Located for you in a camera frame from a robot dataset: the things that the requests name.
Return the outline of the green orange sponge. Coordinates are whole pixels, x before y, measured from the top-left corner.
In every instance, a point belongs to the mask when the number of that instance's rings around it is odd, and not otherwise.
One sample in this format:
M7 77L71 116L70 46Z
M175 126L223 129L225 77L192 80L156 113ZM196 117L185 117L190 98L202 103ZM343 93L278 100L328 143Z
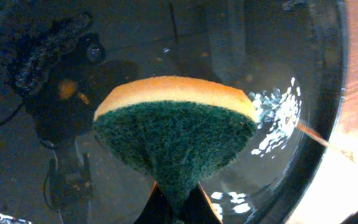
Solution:
M181 223L191 192L236 159L257 120L242 90L161 76L115 87L96 109L93 128L115 157L156 181L171 222Z

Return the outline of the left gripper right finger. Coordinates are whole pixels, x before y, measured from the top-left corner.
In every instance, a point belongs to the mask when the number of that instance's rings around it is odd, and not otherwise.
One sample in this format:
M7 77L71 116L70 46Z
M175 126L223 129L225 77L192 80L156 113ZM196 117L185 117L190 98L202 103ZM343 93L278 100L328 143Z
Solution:
M186 224L223 224L212 202L200 183L189 193L181 209Z

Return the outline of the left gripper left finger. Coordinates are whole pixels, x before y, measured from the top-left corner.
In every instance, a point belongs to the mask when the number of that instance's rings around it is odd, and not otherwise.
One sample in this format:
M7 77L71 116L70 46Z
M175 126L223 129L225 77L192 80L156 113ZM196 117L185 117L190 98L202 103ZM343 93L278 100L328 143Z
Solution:
M154 183L150 197L134 224L171 224L172 221L172 208L158 183Z

